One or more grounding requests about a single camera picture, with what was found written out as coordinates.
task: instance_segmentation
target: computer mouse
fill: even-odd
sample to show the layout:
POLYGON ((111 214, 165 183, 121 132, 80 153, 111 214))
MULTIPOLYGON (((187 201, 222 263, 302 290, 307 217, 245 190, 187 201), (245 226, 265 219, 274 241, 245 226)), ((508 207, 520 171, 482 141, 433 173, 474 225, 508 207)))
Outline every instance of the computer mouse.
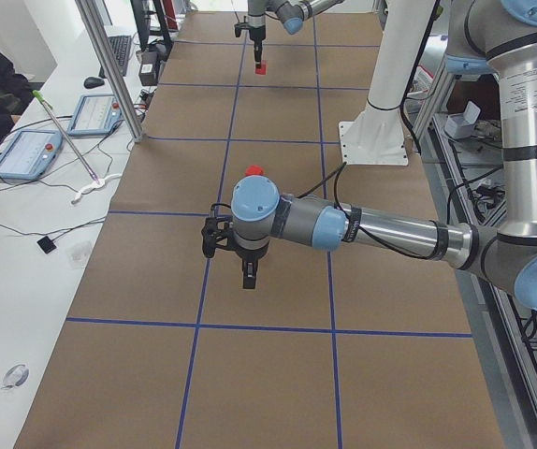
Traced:
POLYGON ((88 77, 83 82, 83 87, 86 89, 93 89, 94 87, 99 87, 104 85, 104 80, 99 77, 88 77))

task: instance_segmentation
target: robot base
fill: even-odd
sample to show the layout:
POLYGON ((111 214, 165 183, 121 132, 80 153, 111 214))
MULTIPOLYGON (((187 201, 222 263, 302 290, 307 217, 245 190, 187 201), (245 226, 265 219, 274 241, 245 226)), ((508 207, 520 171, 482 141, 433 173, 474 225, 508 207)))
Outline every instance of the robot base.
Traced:
POLYGON ((374 126, 374 122, 366 120, 365 114, 366 111, 360 112, 355 122, 340 122, 342 161, 349 165, 407 166, 408 156, 399 120, 374 126), (364 125, 376 129, 367 133, 368 130, 361 129, 364 125))

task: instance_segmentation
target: white box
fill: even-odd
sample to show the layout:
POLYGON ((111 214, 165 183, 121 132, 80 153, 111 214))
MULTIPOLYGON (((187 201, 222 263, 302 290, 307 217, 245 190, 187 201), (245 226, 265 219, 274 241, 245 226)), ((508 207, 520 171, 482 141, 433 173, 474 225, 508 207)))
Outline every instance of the white box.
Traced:
POLYGON ((472 101, 468 102, 461 114, 452 114, 445 122, 445 133, 450 138, 469 138, 474 131, 474 125, 481 114, 481 109, 472 101))

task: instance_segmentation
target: keyboard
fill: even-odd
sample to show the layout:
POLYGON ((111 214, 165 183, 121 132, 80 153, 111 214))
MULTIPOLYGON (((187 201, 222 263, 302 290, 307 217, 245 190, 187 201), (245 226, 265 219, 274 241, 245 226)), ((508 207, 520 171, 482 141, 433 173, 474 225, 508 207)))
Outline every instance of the keyboard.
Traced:
MULTIPOLYGON (((127 74, 127 66, 129 65, 129 52, 131 51, 131 36, 111 36, 109 37, 109 44, 115 53, 117 63, 121 69, 121 74, 125 76, 127 74)), ((104 69, 100 67, 100 78, 106 78, 104 76, 104 69)))

